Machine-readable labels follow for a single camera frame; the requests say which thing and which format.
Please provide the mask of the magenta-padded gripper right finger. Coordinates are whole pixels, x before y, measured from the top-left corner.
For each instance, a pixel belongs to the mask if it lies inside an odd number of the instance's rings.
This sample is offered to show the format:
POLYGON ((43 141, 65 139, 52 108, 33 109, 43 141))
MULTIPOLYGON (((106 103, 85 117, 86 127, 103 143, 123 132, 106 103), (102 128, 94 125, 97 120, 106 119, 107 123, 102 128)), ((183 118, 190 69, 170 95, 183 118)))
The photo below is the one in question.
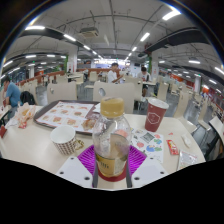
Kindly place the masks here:
POLYGON ((128 188, 140 188, 167 175, 168 172, 156 159, 146 156, 134 146, 130 147, 126 175, 128 188))

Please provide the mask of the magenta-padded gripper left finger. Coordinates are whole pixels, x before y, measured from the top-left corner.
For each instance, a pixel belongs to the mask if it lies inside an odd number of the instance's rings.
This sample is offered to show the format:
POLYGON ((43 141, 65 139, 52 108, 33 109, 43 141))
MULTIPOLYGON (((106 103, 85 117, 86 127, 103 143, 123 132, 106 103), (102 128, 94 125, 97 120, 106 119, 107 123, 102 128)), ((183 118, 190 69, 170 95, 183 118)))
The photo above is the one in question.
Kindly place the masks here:
POLYGON ((94 186, 96 161, 94 147, 90 146, 78 156, 70 156, 56 175, 84 188, 94 186))

